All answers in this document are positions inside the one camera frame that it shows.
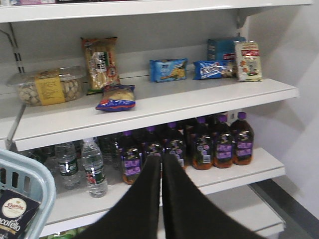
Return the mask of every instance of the snack bag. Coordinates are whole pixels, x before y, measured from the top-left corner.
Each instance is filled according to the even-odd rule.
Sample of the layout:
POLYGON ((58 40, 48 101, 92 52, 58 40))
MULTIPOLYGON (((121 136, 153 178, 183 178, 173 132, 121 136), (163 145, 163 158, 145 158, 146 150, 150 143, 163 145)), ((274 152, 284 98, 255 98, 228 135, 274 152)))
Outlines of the snack bag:
POLYGON ((259 47, 255 41, 235 41, 238 81, 262 81, 259 47))
POLYGON ((117 37, 82 39, 82 48, 90 76, 87 94, 99 93, 104 86, 120 83, 115 61, 116 41, 117 37))
POLYGON ((127 111, 135 106, 134 85, 105 86, 103 98, 95 109, 100 111, 127 111))
POLYGON ((235 61, 196 61, 194 80, 235 77, 235 61))
POLYGON ((17 239, 40 203, 13 190, 5 190, 0 198, 0 238, 17 239))
POLYGON ((174 60, 151 60, 151 82, 185 80, 186 64, 187 58, 174 60))

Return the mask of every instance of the snack box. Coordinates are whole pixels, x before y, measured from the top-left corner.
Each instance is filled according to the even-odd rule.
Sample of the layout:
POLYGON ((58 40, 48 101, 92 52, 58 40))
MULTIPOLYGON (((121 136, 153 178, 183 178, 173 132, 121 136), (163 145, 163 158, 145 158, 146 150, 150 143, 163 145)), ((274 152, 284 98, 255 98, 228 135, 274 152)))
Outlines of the snack box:
POLYGON ((84 95, 83 67, 15 74, 7 86, 15 87, 20 100, 27 106, 46 106, 76 100, 84 95))
POLYGON ((207 41, 207 60, 223 61, 235 60, 234 41, 245 41, 242 36, 209 39, 207 41))

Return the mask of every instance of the shopping basket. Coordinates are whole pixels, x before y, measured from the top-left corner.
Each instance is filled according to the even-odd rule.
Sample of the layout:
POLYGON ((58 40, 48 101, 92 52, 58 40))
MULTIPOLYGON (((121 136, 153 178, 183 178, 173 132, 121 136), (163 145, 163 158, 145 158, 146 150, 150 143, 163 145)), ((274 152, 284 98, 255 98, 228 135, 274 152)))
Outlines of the shopping basket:
POLYGON ((19 239, 38 239, 56 198, 54 179, 38 161, 0 148, 0 189, 12 189, 40 202, 35 216, 19 239))

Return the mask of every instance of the store shelf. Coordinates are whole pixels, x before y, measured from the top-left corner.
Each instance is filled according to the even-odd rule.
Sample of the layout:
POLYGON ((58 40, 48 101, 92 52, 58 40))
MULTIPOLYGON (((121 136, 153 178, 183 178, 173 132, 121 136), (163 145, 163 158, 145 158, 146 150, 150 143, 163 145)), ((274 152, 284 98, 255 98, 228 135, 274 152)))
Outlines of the store shelf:
MULTIPOLYGON (((207 195, 227 215, 265 238, 277 238, 285 222, 247 185, 207 195)), ((162 210, 158 239, 165 239, 162 210)))
POLYGON ((8 148, 23 109, 15 93, 0 95, 0 148, 8 148))
MULTIPOLYGON (((285 168, 264 149, 256 148, 254 160, 249 165, 233 165, 227 169, 214 167, 204 171, 189 166, 186 172, 195 185, 208 195, 284 175, 285 168)), ((82 182, 81 188, 67 191, 61 188, 59 177, 56 177, 57 199, 42 235, 91 224, 111 209, 129 186, 121 182, 117 171, 108 168, 106 174, 110 183, 109 192, 99 199, 93 199, 88 195, 85 181, 82 182)))
POLYGON ((310 4, 311 0, 130 0, 0 7, 0 22, 310 4))
POLYGON ((196 81, 191 77, 165 83, 150 83, 148 76, 122 79, 122 84, 136 85, 136 106, 125 112, 96 110, 100 94, 27 107, 13 141, 22 151, 299 96, 296 87, 271 79, 236 82, 235 78, 196 81))

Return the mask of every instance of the chip bag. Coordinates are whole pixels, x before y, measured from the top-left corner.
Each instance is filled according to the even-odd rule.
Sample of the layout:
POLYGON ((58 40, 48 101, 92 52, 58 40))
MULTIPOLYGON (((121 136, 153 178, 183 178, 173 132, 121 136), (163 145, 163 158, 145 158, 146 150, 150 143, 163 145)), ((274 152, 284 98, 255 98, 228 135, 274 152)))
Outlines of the chip bag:
POLYGON ((262 81, 259 47, 255 41, 235 41, 238 81, 262 81))
POLYGON ((95 109, 100 111, 127 111, 135 106, 134 85, 105 86, 103 98, 95 109))
POLYGON ((116 37, 82 39, 82 48, 90 76, 87 94, 99 93, 104 86, 120 83, 115 60, 116 41, 116 37))

